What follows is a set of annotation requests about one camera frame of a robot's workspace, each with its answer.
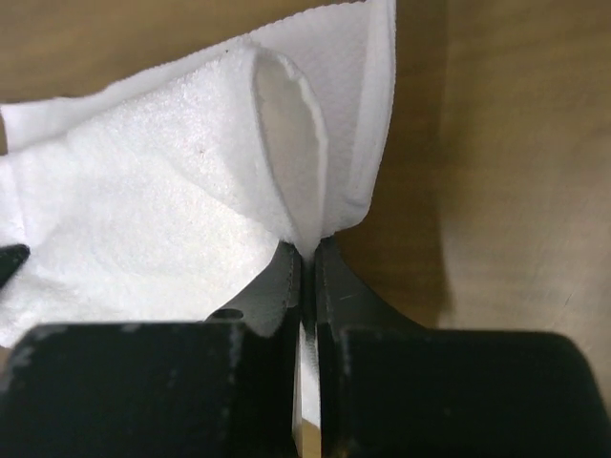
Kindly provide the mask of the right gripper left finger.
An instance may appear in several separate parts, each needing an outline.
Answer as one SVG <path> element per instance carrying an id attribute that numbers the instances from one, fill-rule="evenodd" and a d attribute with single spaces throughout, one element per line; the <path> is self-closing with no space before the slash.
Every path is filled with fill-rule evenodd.
<path id="1" fill-rule="evenodd" d="M 5 457 L 294 457 L 302 260 L 195 323 L 54 323 L 1 378 Z"/>

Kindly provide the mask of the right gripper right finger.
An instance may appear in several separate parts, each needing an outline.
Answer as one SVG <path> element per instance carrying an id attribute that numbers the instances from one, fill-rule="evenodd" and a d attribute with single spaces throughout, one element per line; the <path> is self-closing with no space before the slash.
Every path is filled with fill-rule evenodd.
<path id="1" fill-rule="evenodd" d="M 360 280 L 334 239 L 314 266 L 325 457 L 606 457 L 589 363 L 549 332 L 434 330 Z"/>

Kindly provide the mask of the white towel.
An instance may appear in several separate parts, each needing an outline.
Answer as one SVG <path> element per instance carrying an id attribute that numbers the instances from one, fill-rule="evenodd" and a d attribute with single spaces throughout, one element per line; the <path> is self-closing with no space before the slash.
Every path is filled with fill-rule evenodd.
<path id="1" fill-rule="evenodd" d="M 396 5 L 306 10 L 84 97 L 5 104 L 1 241 L 29 260 L 1 344 L 42 323 L 208 318 L 278 244 L 367 215 Z"/>

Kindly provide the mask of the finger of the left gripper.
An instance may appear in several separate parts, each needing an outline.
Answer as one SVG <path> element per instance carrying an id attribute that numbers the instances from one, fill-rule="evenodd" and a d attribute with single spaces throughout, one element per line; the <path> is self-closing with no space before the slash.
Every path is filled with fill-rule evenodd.
<path id="1" fill-rule="evenodd" d="M 0 288 L 9 280 L 30 257 L 30 247 L 25 244 L 14 244 L 0 248 Z"/>

